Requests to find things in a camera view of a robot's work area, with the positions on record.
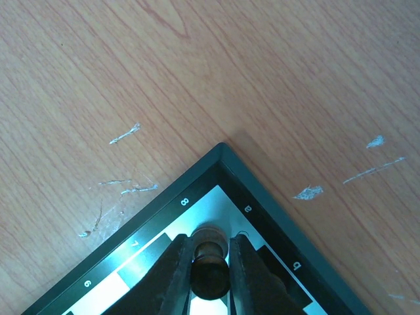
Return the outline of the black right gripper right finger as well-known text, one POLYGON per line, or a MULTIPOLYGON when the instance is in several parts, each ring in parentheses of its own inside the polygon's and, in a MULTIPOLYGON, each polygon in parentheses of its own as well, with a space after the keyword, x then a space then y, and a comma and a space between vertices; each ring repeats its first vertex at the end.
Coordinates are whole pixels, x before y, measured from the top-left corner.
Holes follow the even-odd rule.
POLYGON ((238 234, 229 245, 229 314, 304 314, 283 282, 259 257, 247 236, 238 234))

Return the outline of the dark brown rook piece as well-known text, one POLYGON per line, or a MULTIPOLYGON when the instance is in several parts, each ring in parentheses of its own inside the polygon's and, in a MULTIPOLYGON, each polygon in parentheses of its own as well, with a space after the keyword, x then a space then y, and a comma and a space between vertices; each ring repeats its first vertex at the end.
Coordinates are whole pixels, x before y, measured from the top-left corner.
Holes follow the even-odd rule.
POLYGON ((203 300, 220 299, 230 289, 226 234, 217 226, 202 225, 193 231, 192 239, 194 256, 190 273, 191 290, 203 300))

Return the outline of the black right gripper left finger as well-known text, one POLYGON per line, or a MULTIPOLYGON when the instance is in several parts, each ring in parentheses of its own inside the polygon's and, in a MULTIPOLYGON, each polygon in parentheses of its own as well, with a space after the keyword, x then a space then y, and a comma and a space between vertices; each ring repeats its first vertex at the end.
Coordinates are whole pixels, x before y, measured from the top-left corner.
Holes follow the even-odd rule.
POLYGON ((105 314, 188 314, 193 239, 179 234, 143 279, 105 314))

